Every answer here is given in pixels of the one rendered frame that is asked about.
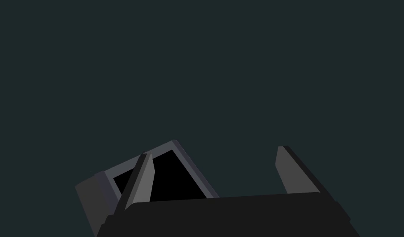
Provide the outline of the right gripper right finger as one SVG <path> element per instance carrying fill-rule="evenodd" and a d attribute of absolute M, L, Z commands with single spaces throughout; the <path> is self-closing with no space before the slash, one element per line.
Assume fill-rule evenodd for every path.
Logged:
<path fill-rule="evenodd" d="M 320 192 L 284 146 L 278 147 L 275 166 L 288 194 Z"/>

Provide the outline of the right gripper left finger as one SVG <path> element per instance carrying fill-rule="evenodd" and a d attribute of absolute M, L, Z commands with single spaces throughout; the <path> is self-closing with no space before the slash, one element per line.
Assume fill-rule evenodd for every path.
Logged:
<path fill-rule="evenodd" d="M 124 213 L 134 203 L 150 201 L 154 174 L 152 154 L 141 154 L 117 203 L 114 215 Z"/>

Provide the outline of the grey cabinet with black opening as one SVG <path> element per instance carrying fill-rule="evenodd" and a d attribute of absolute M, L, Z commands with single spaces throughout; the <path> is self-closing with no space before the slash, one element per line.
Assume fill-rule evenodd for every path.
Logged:
<path fill-rule="evenodd" d="M 187 200 L 218 198 L 197 166 L 177 140 L 171 140 L 149 151 L 154 163 L 154 181 L 150 200 Z M 126 187 L 138 156 L 110 169 L 96 173 L 76 185 L 94 236 L 106 218 L 113 214 Z"/>

